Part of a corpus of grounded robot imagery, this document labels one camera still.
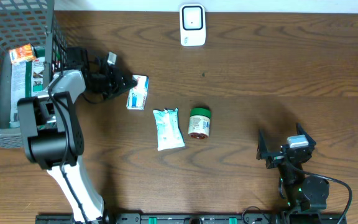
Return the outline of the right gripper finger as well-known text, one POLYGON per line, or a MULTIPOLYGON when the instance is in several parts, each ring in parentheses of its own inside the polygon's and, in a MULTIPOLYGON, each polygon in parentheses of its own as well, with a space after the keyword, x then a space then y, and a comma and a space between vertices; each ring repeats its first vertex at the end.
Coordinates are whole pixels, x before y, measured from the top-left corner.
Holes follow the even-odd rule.
POLYGON ((266 159, 269 155, 262 130, 258 130, 258 146, 256 159, 266 159))
POLYGON ((300 123, 296 123, 296 131, 298 135, 304 135, 309 143, 309 146, 315 146, 316 141, 302 128, 300 123))

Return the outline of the green white package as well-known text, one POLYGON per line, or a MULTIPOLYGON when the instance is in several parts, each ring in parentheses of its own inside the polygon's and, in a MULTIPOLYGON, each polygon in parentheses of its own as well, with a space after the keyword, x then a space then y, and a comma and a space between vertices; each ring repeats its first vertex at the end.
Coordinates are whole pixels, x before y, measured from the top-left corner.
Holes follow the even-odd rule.
POLYGON ((17 103, 21 98, 37 96, 44 89, 45 48, 33 47, 35 59, 13 62, 18 58, 19 49, 10 50, 11 58, 11 110, 9 127, 19 127, 17 103))

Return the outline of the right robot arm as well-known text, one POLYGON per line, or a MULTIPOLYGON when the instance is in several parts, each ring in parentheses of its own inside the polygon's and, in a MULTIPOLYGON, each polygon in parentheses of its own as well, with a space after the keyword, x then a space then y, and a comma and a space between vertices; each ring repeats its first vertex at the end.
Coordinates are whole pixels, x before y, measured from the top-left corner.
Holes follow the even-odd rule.
POLYGON ((318 213, 327 207, 329 183, 316 175, 307 174, 302 164, 312 158, 315 140, 296 125, 297 135, 287 138, 278 151, 269 151, 262 130, 258 132, 257 159, 264 160, 266 168, 277 168, 280 173, 279 192, 288 200, 284 215, 318 213))

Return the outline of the white green carton box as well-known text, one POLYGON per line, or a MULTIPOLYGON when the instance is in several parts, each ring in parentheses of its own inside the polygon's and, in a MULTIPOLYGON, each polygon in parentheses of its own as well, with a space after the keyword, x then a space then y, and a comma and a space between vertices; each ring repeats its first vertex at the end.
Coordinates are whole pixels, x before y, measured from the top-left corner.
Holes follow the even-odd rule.
POLYGON ((126 108, 128 110, 144 110, 149 90, 149 77, 133 75, 132 79, 137 82, 137 85, 129 90, 126 108))

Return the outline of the green lid jar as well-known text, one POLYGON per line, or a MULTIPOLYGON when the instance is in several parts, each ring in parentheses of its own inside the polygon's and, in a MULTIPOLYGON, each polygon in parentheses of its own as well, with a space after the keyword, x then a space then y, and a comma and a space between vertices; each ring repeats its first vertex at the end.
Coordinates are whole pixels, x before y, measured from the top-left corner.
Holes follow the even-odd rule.
POLYGON ((211 111, 205 108, 193 108, 190 111, 188 135, 195 139, 209 138, 211 111))

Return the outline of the light teal wipes packet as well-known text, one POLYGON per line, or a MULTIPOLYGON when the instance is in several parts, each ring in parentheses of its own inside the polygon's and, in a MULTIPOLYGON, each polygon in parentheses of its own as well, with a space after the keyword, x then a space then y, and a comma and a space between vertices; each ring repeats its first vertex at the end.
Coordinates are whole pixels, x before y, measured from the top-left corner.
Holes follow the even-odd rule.
POLYGON ((178 126, 178 109, 153 110, 157 127, 157 150, 184 147, 185 142, 178 126))

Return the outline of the orange small box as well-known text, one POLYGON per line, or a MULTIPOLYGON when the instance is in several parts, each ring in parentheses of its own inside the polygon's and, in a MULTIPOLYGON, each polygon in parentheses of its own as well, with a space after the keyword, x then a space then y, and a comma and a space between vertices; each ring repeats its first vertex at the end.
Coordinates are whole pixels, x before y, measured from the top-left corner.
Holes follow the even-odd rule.
POLYGON ((9 50, 9 57, 12 64, 30 62, 37 58, 34 47, 31 44, 25 44, 21 47, 9 50))

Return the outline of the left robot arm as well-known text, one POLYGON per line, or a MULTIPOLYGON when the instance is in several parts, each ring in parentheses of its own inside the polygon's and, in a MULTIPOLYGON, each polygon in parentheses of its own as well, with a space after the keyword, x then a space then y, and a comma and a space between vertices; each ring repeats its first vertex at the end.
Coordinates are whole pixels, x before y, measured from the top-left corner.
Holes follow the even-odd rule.
POLYGON ((92 72, 86 49, 62 50, 45 89, 17 103, 25 156, 57 182, 73 211, 72 223, 115 222, 85 167, 85 141, 75 101, 86 91, 110 100, 137 84, 119 68, 115 53, 95 62, 98 71, 92 72))

